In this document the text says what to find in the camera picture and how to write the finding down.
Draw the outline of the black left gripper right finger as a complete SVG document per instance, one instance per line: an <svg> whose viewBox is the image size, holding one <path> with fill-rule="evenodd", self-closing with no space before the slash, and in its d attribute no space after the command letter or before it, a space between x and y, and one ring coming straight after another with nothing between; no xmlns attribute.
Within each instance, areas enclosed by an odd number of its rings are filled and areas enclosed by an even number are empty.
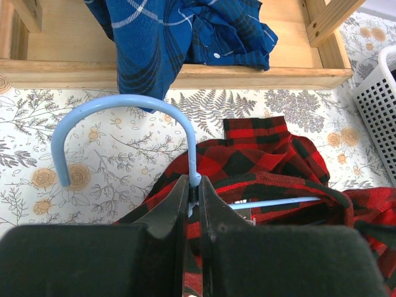
<svg viewBox="0 0 396 297"><path fill-rule="evenodd" d="M365 236L389 241L386 226L253 226L199 186L204 296L387 296Z"/></svg>

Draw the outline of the red shirt wire hanger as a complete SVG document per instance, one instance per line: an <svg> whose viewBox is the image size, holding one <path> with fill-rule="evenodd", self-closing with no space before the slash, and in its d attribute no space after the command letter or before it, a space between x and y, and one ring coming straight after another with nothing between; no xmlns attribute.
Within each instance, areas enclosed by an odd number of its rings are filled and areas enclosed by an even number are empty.
<svg viewBox="0 0 396 297"><path fill-rule="evenodd" d="M332 172L325 144L329 114L317 92L172 90L167 99L191 122L197 144L225 139L224 119L282 116L288 131L308 138ZM186 151L183 127L165 113L135 107L98 111L79 122L66 140L70 185L62 187L54 167L47 167L46 193L32 213L39 223L115 220L142 204L171 162Z"/></svg>

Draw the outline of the red plaid shirt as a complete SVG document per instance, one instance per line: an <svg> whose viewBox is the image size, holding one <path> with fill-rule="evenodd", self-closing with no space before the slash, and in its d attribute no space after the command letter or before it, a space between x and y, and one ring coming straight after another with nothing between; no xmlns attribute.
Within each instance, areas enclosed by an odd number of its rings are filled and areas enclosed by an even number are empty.
<svg viewBox="0 0 396 297"><path fill-rule="evenodd" d="M376 187L337 191L328 187L325 161L306 137L291 134L282 116L274 118L224 119L225 139L197 144L197 167L212 182L226 203L253 202L316 196L320 201L255 207L251 214L258 225L302 225L324 219L325 224L366 222L395 226L395 188ZM143 203L116 223L132 223L157 206L179 177L188 173L187 153L167 167ZM202 296L200 223L189 219L187 238L193 260L185 273L185 296ZM388 292L395 296L395 247L366 237L378 258Z"/></svg>

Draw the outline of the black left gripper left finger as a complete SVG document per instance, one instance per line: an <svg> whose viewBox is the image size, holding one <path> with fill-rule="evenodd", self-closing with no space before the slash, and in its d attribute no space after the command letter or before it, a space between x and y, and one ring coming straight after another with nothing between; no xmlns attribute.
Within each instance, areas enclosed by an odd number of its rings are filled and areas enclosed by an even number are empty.
<svg viewBox="0 0 396 297"><path fill-rule="evenodd" d="M182 296L189 181L130 224L24 225L1 239L2 296Z"/></svg>

